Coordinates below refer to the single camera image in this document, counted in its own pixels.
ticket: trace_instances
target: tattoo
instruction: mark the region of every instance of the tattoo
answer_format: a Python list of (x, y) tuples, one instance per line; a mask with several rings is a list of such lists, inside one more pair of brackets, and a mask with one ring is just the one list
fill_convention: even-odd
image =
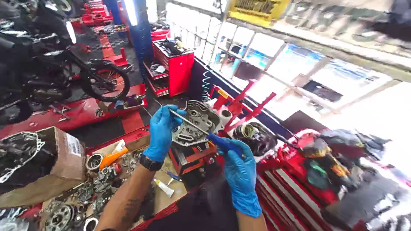
[(136, 207), (138, 207), (139, 204), (141, 204), (140, 199), (128, 200), (127, 205), (124, 207), (124, 210), (125, 210), (126, 213), (121, 218), (121, 222), (123, 222), (123, 223), (133, 222), (133, 219), (135, 217), (135, 213), (133, 211), (136, 210)]

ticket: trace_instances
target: white tube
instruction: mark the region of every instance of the white tube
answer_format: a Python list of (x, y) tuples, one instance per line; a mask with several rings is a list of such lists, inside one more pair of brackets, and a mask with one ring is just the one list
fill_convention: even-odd
[(171, 196), (174, 193), (174, 190), (172, 190), (171, 188), (167, 187), (167, 185), (165, 185), (163, 182), (161, 182), (160, 180), (157, 180), (156, 178), (153, 179), (153, 181), (155, 182), (156, 185), (158, 185), (158, 187), (160, 187), (161, 190), (163, 190), (167, 196), (169, 198), (171, 198)]
[(223, 126), (225, 126), (230, 121), (231, 117), (233, 117), (231, 112), (229, 112), (228, 110), (221, 110), (219, 116), (221, 118), (221, 123), (223, 124)]

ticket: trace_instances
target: paper towel roll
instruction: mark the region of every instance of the paper towel roll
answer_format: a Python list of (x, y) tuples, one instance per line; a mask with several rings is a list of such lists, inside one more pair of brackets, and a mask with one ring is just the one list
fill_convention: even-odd
[(221, 110), (219, 116), (221, 118), (221, 123), (223, 124), (223, 126), (225, 126), (229, 122), (231, 117), (233, 117), (233, 114), (231, 114), (231, 112), (228, 110)]

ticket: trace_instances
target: window frame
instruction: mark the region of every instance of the window frame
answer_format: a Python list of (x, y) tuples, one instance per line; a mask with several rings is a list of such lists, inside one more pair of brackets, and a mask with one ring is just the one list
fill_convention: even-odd
[[(188, 6), (183, 6), (183, 5), (181, 5), (181, 4), (176, 4), (176, 5), (180, 5), (181, 7), (185, 7), (185, 8), (190, 9), (190, 7), (188, 7)], [(200, 40), (201, 40), (201, 42), (202, 42), (202, 40), (205, 41), (205, 43), (204, 43), (204, 48), (203, 48), (203, 52), (202, 52), (202, 54), (201, 54), (201, 57), (198, 57), (198, 56), (197, 56), (197, 57), (200, 58), (204, 63), (208, 64), (208, 66), (210, 66), (214, 71), (216, 71), (217, 73), (219, 73), (224, 79), (230, 81), (233, 85), (235, 85), (235, 86), (238, 87), (239, 89), (242, 89), (242, 88), (239, 87), (235, 82), (233, 82), (234, 74), (237, 72), (237, 70), (238, 70), (238, 68), (239, 68), (239, 65), (235, 67), (235, 69), (233, 70), (231, 76), (229, 76), (228, 78), (227, 78), (227, 76), (225, 76), (225, 75), (221, 72), (224, 63), (225, 63), (226, 60), (228, 59), (228, 56), (227, 56), (227, 55), (224, 57), (224, 59), (223, 59), (223, 61), (222, 61), (222, 63), (221, 63), (221, 65), (220, 65), (219, 68), (214, 68), (214, 67), (211, 65), (211, 62), (212, 62), (213, 60), (215, 60), (215, 56), (217, 55), (217, 52), (216, 52), (217, 49), (221, 49), (222, 51), (224, 51), (224, 52), (226, 52), (226, 53), (228, 53), (228, 54), (236, 57), (237, 59), (240, 60), (240, 62), (245, 61), (245, 62), (251, 64), (250, 62), (248, 62), (247, 60), (245, 60), (244, 57), (247, 55), (248, 50), (249, 50), (249, 48), (250, 48), (250, 46), (251, 46), (251, 43), (252, 43), (253, 40), (254, 40), (255, 35), (256, 35), (257, 33), (262, 33), (262, 34), (265, 34), (265, 35), (268, 35), (268, 36), (271, 36), (271, 35), (266, 34), (266, 33), (263, 33), (263, 32), (261, 32), (261, 31), (258, 32), (257, 30), (253, 30), (252, 28), (247, 28), (247, 27), (245, 27), (245, 28), (247, 28), (247, 29), (249, 29), (249, 30), (252, 30), (254, 33), (253, 33), (250, 41), (248, 42), (246, 48), (244, 49), (242, 55), (238, 55), (238, 54), (235, 54), (235, 53), (231, 52), (230, 49), (227, 50), (225, 47), (222, 47), (221, 44), (220, 44), (220, 43), (221, 43), (221, 37), (222, 37), (221, 29), (222, 29), (223, 24), (227, 22), (227, 21), (226, 21), (226, 19), (227, 19), (227, 13), (225, 13), (225, 14), (224, 14), (224, 17), (222, 17), (222, 20), (220, 20), (220, 25), (219, 25), (219, 30), (218, 30), (218, 33), (217, 33), (216, 40), (215, 40), (215, 42), (212, 42), (212, 41), (209, 41), (209, 39), (208, 39), (208, 36), (209, 36), (209, 34), (210, 34), (211, 21), (212, 21), (213, 18), (216, 18), (217, 20), (219, 20), (219, 18), (216, 17), (215, 14), (212, 13), (212, 12), (205, 12), (204, 10), (201, 10), (201, 11), (198, 11), (198, 12), (209, 15), (209, 16), (210, 16), (210, 20), (209, 20), (209, 23), (208, 23), (208, 29), (207, 29), (206, 39), (203, 39), (202, 37), (200, 37), (199, 35), (197, 35), (197, 27), (196, 27), (195, 39), (196, 39), (197, 37), (199, 37)], [(177, 24), (175, 24), (174, 22), (172, 22), (172, 23), (173, 23), (174, 25), (179, 26), (180, 28), (182, 28), (182, 30), (183, 30), (183, 29), (186, 30), (187, 33), (189, 32), (188, 29), (186, 29), (186, 28), (184, 28), (184, 27), (182, 27), (182, 26), (180, 26), (180, 25), (177, 25)], [(239, 27), (241, 27), (241, 26), (244, 26), (244, 24), (241, 24), (241, 25), (240, 25), (240, 23), (236, 23), (236, 22), (233, 22), (233, 21), (230, 21), (230, 23), (236, 25), (236, 29), (235, 29), (234, 34), (233, 34), (233, 36), (232, 36), (232, 38), (231, 38), (231, 41), (230, 41), (230, 43), (229, 43), (229, 45), (230, 45), (229, 47), (232, 46), (232, 43), (233, 43), (233, 41), (234, 41), (234, 37), (235, 37), (235, 35), (236, 35), (237, 29), (238, 29)], [(205, 53), (205, 49), (206, 49), (207, 43), (209, 43), (209, 44), (211, 44), (211, 45), (214, 46), (210, 60), (204, 60), (204, 53)], [(274, 55), (273, 57), (271, 57), (271, 58), (269, 59), (269, 62), (267, 63), (267, 65), (266, 65), (264, 68), (261, 68), (260, 66), (257, 66), (257, 67), (261, 70), (262, 74), (265, 74), (265, 75), (267, 75), (267, 76), (269, 76), (269, 77), (277, 80), (277, 81), (280, 82), (281, 84), (283, 84), (283, 85), (286, 87), (286, 90), (289, 90), (289, 91), (292, 91), (292, 92), (294, 92), (294, 93), (297, 93), (298, 95), (301, 95), (302, 97), (307, 97), (307, 98), (309, 98), (310, 100), (314, 101), (315, 103), (317, 103), (317, 104), (323, 106), (324, 108), (328, 109), (329, 111), (327, 111), (327, 112), (325, 112), (325, 113), (319, 112), (319, 113), (320, 113), (320, 116), (321, 116), (322, 118), (327, 117), (327, 116), (330, 116), (330, 115), (332, 115), (332, 114), (337, 114), (337, 113), (339, 113), (342, 109), (344, 109), (344, 108), (346, 108), (346, 107), (348, 107), (348, 106), (350, 106), (350, 105), (352, 105), (352, 104), (360, 101), (361, 99), (366, 98), (366, 97), (369, 97), (369, 96), (371, 96), (371, 95), (373, 95), (373, 94), (376, 94), (376, 93), (382, 91), (383, 89), (386, 89), (387, 87), (390, 87), (390, 86), (392, 85), (393, 80), (395, 80), (394, 78), (391, 78), (391, 80), (386, 80), (385, 82), (381, 82), (375, 89), (373, 89), (373, 90), (371, 90), (371, 91), (369, 91), (369, 92), (365, 92), (363, 95), (360, 95), (360, 96), (358, 96), (358, 97), (356, 97), (356, 98), (354, 98), (354, 99), (352, 99), (352, 100), (349, 100), (349, 101), (345, 102), (345, 103), (342, 104), (342, 105), (337, 105), (336, 103), (333, 103), (333, 102), (330, 102), (330, 101), (328, 101), (328, 100), (325, 100), (325, 99), (317, 96), (316, 94), (314, 94), (314, 93), (312, 93), (312, 92), (309, 92), (309, 91), (303, 89), (302, 87), (298, 87), (295, 83), (293, 83), (293, 82), (291, 82), (291, 81), (284, 80), (284, 79), (282, 79), (281, 77), (275, 76), (275, 75), (270, 74), (270, 73), (267, 72), (267, 70), (269, 69), (269, 67), (275, 62), (275, 60), (278, 58), (278, 56), (279, 56), (280, 53), (284, 50), (284, 48), (287, 46), (287, 44), (288, 44), (288, 42), (284, 41), (284, 43), (281, 45), (281, 47), (279, 48), (279, 50), (275, 53), (275, 55)], [(312, 77), (314, 74), (316, 74), (319, 70), (321, 70), (322, 68), (324, 68), (332, 59), (333, 59), (333, 58), (330, 58), (330, 57), (325, 56), (325, 58), (323, 58), (323, 59), (321, 59), (320, 61), (318, 61), (318, 63), (315, 64), (314, 67), (313, 67), (306, 75), (304, 75), (305, 78), (308, 79), (308, 80), (311, 80), (311, 77)]]

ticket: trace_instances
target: blue nitrile glove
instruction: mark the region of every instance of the blue nitrile glove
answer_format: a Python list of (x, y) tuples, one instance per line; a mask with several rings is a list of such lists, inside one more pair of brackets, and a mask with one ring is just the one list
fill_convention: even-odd
[(229, 141), (239, 146), (245, 156), (242, 160), (235, 151), (219, 151), (225, 159), (224, 174), (231, 189), (233, 206), (239, 212), (257, 218), (261, 215), (261, 207), (255, 190), (257, 172), (253, 153), (247, 144), (238, 140)]
[(187, 113), (178, 110), (176, 105), (166, 105), (153, 115), (150, 120), (150, 146), (143, 152), (150, 160), (164, 162), (171, 146), (171, 131), (182, 123), (182, 119), (171, 114), (169, 108), (182, 116)]

